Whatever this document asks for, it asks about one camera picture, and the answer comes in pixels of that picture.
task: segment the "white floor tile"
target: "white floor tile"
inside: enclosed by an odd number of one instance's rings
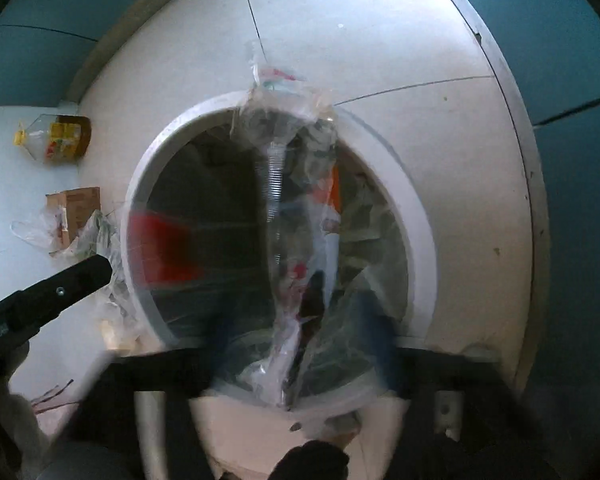
[[[95,312],[90,296],[43,326],[30,340],[29,355],[11,378],[11,391],[33,399],[73,380],[66,396],[79,399],[93,381],[94,367],[106,355]]]
[[[490,66],[450,0],[250,0],[269,62],[337,102]]]
[[[343,105],[394,148],[429,215],[438,302],[428,344],[493,346],[511,377],[526,325],[532,241],[515,131],[493,78]]]
[[[125,199],[144,150],[187,108],[246,89],[257,34],[247,0],[173,0],[111,59],[80,104],[91,145],[83,186],[100,186],[105,212]]]
[[[362,422],[358,439],[362,445],[368,480],[379,480],[384,475],[394,454],[406,407],[403,400],[385,396],[358,412]]]

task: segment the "floor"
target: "floor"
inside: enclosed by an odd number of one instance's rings
[[[93,138],[80,184],[100,186],[104,212],[115,218],[144,150],[173,118],[250,86],[254,46],[331,89],[400,156],[438,252],[427,344],[449,352],[487,344],[511,378],[531,280],[526,181],[498,82],[450,0],[172,0],[81,102]],[[363,411],[363,431],[347,448],[350,478],[381,477],[403,409],[385,398]],[[203,413],[221,461],[262,474],[294,445],[287,420],[231,400],[215,398]]]

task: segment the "teal wall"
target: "teal wall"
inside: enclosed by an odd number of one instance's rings
[[[11,0],[0,15],[0,105],[56,106],[136,0]]]
[[[600,98],[600,20],[586,0],[469,0],[539,123]],[[567,478],[600,446],[600,106],[536,130],[551,290],[525,397]]]

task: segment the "cooking oil bottle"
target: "cooking oil bottle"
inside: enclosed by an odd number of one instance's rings
[[[40,162],[69,162],[84,155],[91,140],[91,121],[83,116],[42,114],[13,137]]]

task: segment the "tile grout line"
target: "tile grout line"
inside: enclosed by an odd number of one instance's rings
[[[451,83],[453,81],[469,81],[471,79],[488,79],[488,78],[493,78],[493,75],[471,75],[471,76],[467,76],[467,77],[455,77],[452,79],[441,79],[439,81],[429,81],[427,83],[416,83],[413,85],[405,85],[405,86],[398,86],[396,88],[389,88],[388,90],[381,90],[379,92],[373,92],[371,94],[366,94],[366,95],[361,95],[360,97],[353,97],[351,99],[346,99],[344,101],[340,101],[339,103],[334,104],[334,106],[339,106],[339,105],[343,105],[346,103],[351,103],[353,101],[358,101],[359,99],[364,99],[366,97],[374,97],[376,95],[382,95],[382,94],[388,94],[389,92],[395,92],[398,90],[406,90],[409,88],[417,88],[419,86],[429,86],[429,85],[436,85],[438,83]]]
[[[262,46],[262,38],[260,37],[260,31],[258,30],[258,24],[256,23],[256,17],[253,15],[253,8],[251,7],[251,1],[247,0],[247,4],[249,5],[249,12],[251,13],[251,19],[253,20],[253,27],[255,27],[256,34],[258,35],[258,42],[260,43],[260,49],[262,50],[262,55],[264,56],[264,61],[266,61],[267,54],[265,54],[264,47]]]

